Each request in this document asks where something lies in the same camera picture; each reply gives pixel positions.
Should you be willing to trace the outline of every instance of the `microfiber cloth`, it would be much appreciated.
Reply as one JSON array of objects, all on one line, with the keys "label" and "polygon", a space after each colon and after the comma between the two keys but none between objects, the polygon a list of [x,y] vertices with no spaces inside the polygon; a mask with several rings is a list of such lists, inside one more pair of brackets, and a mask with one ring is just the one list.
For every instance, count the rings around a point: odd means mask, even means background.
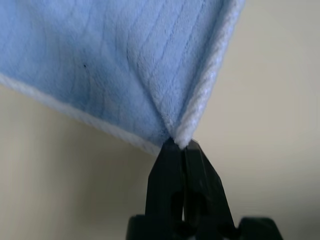
[{"label": "microfiber cloth", "polygon": [[184,148],[244,0],[0,0],[0,83],[152,154]]}]

